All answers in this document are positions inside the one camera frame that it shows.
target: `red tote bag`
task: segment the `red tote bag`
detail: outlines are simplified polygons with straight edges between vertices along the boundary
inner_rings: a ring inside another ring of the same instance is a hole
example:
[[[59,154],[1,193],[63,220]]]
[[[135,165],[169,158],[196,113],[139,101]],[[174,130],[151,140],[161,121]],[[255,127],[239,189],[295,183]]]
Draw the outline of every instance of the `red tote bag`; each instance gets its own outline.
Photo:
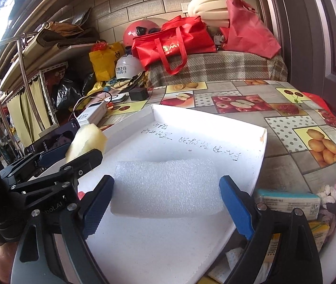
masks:
[[[167,73],[176,75],[186,65],[188,54],[215,52],[216,49],[200,16],[177,16],[163,24],[160,32],[135,37],[131,51],[146,70],[150,64],[161,60]],[[171,70],[167,56],[173,55],[181,55],[182,63]]]
[[[274,57],[281,49],[280,44],[267,26],[243,0],[227,0],[230,27],[221,27],[227,51],[253,53],[264,58]]]

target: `fruit patterned tablecloth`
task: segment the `fruit patterned tablecloth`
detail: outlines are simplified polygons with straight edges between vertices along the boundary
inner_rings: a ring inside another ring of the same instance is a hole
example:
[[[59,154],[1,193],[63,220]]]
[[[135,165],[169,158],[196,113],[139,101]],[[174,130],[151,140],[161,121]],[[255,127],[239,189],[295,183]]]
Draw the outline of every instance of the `fruit patterned tablecloth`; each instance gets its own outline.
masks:
[[[268,131],[258,188],[317,193],[336,182],[336,118],[287,82],[244,80],[157,87],[114,105],[101,129],[150,104],[219,114]]]

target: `helmet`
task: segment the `helmet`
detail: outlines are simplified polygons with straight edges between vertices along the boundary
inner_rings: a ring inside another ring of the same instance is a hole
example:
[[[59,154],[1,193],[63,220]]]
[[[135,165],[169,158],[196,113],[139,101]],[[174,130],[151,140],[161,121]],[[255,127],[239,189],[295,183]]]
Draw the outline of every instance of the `helmet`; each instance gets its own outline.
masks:
[[[130,24],[123,33],[123,44],[125,47],[133,45],[133,39],[137,36],[142,36],[160,31],[160,27],[151,20],[139,20]]]
[[[132,79],[135,75],[144,71],[144,67],[137,58],[132,55],[124,55],[120,57],[115,68],[115,76],[117,79]]]

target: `plaid fabric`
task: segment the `plaid fabric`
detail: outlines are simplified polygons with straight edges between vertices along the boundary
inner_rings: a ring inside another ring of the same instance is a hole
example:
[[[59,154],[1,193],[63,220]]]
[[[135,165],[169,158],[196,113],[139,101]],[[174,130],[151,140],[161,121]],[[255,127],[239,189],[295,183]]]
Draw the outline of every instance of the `plaid fabric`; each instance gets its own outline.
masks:
[[[168,58],[171,69],[181,64],[180,56]],[[260,56],[233,51],[188,55],[188,63],[177,75],[169,75],[161,62],[150,66],[148,79],[158,87],[178,83],[211,82],[221,80],[276,80],[286,81],[287,68],[282,57],[271,60]]]

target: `black plastic bag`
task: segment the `black plastic bag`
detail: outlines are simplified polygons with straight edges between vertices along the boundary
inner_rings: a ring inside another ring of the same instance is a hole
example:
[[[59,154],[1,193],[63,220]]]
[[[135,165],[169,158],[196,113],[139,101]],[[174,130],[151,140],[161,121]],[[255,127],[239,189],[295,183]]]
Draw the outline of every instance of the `black plastic bag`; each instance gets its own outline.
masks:
[[[87,75],[84,79],[84,84],[82,86],[82,95],[85,96],[87,95],[88,92],[90,92],[95,86],[95,83],[97,82],[96,80],[96,75],[95,73],[91,73],[90,75]]]
[[[76,74],[72,71],[65,72],[63,79],[59,83],[56,95],[57,110],[73,107],[81,98],[81,86],[76,82]]]

